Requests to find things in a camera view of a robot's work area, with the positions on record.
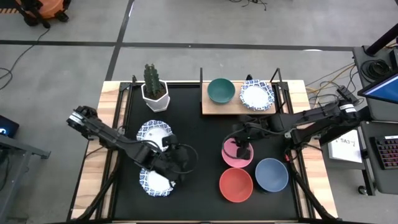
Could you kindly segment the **pink plastic bowl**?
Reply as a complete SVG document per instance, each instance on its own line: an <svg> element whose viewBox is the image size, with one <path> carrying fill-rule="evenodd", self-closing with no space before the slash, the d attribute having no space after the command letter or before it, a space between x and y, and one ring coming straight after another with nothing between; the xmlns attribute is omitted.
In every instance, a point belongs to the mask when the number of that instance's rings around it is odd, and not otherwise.
<svg viewBox="0 0 398 224"><path fill-rule="evenodd" d="M251 144L248 144L248 146L251 148L251 159L250 160L243 160L243 159L238 159L236 157L236 151L237 148L234 144L231 144L231 141L234 140L233 138L229 138L224 144L223 144L223 149L221 150L221 155L225 163L231 167L236 167L236 168L243 168L248 166L251 161L253 160L254 157L254 149Z"/></svg>

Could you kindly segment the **backlit keyboard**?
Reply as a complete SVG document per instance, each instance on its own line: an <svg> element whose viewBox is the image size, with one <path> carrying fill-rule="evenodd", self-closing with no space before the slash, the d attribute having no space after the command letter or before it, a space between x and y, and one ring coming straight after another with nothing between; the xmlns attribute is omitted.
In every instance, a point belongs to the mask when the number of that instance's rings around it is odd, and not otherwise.
<svg viewBox="0 0 398 224"><path fill-rule="evenodd" d="M398 169L398 135L371 137L370 142L382 170Z"/></svg>

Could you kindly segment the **black device blue light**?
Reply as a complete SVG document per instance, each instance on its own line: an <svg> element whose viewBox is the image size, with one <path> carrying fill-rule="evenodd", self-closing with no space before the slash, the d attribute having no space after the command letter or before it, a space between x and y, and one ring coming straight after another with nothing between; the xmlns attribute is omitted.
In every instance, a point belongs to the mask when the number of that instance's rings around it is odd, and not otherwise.
<svg viewBox="0 0 398 224"><path fill-rule="evenodd" d="M9 138L14 138L19 129L19 124L0 115L0 134Z"/></svg>

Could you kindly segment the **orange shop vacuum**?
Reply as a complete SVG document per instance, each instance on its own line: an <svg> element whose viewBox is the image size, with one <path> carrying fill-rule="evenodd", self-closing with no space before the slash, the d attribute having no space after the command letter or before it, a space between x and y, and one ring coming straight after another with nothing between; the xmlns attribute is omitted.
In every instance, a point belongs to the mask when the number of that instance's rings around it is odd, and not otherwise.
<svg viewBox="0 0 398 224"><path fill-rule="evenodd" d="M42 24L44 28L51 27L49 19L68 22L66 11L72 0L14 0L17 11L23 16L28 26Z"/></svg>

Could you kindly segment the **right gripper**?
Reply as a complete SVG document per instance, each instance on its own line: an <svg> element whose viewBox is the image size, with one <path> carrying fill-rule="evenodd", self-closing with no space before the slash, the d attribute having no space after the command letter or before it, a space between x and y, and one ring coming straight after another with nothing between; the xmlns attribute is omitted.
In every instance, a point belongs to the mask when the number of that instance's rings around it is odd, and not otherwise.
<svg viewBox="0 0 398 224"><path fill-rule="evenodd" d="M265 138L266 134L261 129L265 129L265 123L239 123L233 125L233 139L231 144L234 144L237 148L236 157L238 159L250 160L251 159L251 148L242 147L251 141L260 140Z"/></svg>

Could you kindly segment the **green cactus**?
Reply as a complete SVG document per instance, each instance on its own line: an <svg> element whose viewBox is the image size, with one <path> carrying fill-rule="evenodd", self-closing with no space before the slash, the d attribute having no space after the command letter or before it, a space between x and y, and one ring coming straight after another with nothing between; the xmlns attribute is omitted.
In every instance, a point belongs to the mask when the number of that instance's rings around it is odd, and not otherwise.
<svg viewBox="0 0 398 224"><path fill-rule="evenodd" d="M160 80L157 69L154 64L145 64L144 81L146 84L146 97L157 100L162 96L164 90Z"/></svg>

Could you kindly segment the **computer monitor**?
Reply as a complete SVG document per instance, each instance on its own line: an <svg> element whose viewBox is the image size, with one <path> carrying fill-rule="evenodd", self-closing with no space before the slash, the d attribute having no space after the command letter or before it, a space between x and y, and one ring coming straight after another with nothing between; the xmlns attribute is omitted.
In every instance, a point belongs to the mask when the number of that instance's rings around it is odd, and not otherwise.
<svg viewBox="0 0 398 224"><path fill-rule="evenodd" d="M359 96L398 104L398 73L373 82L358 91Z"/></svg>

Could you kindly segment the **teal plastic bowl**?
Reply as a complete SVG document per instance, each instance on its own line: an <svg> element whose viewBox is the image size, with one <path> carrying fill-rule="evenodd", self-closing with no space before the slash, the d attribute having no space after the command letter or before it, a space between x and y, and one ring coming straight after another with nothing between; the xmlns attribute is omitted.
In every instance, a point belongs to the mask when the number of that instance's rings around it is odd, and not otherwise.
<svg viewBox="0 0 398 224"><path fill-rule="evenodd" d="M213 102L225 104L233 99L235 87L230 80L225 78L217 78L209 83L207 94Z"/></svg>

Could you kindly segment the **white plant pot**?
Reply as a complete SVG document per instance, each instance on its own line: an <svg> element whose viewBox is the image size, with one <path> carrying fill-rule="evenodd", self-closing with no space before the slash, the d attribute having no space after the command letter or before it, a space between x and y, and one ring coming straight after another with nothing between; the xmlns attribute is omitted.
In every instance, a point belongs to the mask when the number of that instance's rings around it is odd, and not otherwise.
<svg viewBox="0 0 398 224"><path fill-rule="evenodd" d="M145 101L146 105L155 113L165 111L170 103L167 82L160 80L160 84L165 88L165 93L163 93L162 96L157 100L146 97L146 84L144 83L143 85L141 85L142 99Z"/></svg>

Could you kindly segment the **blue plastic bowl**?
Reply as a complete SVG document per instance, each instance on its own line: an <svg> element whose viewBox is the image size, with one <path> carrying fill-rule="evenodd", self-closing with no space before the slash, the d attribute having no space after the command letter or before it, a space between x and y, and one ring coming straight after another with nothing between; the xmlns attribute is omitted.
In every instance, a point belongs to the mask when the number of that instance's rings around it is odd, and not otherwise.
<svg viewBox="0 0 398 224"><path fill-rule="evenodd" d="M289 182L286 166L274 158L261 160L255 169L255 179L266 192L280 192Z"/></svg>

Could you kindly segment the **coral red plastic bowl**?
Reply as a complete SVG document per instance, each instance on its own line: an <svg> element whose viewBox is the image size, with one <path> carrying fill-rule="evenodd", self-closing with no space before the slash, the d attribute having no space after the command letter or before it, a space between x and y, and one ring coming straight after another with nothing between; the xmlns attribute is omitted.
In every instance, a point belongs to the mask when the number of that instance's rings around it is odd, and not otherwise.
<svg viewBox="0 0 398 224"><path fill-rule="evenodd" d="M220 176L219 188L226 200L241 203L251 196L254 186L251 176L244 169L232 167Z"/></svg>

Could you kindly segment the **white labelled sheet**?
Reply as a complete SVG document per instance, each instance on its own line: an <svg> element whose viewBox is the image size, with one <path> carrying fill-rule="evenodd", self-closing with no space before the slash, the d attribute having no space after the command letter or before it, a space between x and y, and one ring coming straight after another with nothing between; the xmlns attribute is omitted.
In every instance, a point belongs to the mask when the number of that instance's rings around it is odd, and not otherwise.
<svg viewBox="0 0 398 224"><path fill-rule="evenodd" d="M358 138L337 138L328 143L330 159L362 163Z"/></svg>

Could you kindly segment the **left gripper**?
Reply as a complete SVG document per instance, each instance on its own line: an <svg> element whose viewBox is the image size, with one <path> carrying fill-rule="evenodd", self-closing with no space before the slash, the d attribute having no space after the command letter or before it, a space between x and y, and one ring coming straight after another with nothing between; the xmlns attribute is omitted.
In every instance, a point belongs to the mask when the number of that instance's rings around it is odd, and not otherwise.
<svg viewBox="0 0 398 224"><path fill-rule="evenodd" d="M188 171L189 156L182 146L170 146L155 162L155 171L171 182L181 182Z"/></svg>

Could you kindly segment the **black table mat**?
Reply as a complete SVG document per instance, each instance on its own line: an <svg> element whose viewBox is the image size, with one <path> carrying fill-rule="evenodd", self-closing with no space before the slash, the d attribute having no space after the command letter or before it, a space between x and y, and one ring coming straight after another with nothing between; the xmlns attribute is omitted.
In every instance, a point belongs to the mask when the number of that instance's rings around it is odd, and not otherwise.
<svg viewBox="0 0 398 224"><path fill-rule="evenodd" d="M142 99L140 88L132 97L126 136L134 139L139 128L155 119L167 123L179 142L191 145L192 159L181 184L168 197L151 197L139 184L140 168L126 155L121 156L114 218L124 221L264 221L297 218L296 197L290 185L277 193L265 193L254 186L242 203L227 201L219 190L221 174L228 165L221 156L223 139L238 123L236 116L208 116L201 113L201 90L169 88L170 104L155 113Z"/></svg>

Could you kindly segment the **black pole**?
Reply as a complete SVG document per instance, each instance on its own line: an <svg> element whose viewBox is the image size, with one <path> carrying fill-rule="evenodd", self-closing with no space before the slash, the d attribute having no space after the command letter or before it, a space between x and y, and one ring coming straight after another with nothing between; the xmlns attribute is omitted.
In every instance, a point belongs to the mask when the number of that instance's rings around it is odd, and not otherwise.
<svg viewBox="0 0 398 224"><path fill-rule="evenodd" d="M388 43L392 42L398 37L398 23L389 29L385 34L383 34L375 43L366 48L365 54L368 56L374 56L381 49L383 49Z"/></svg>

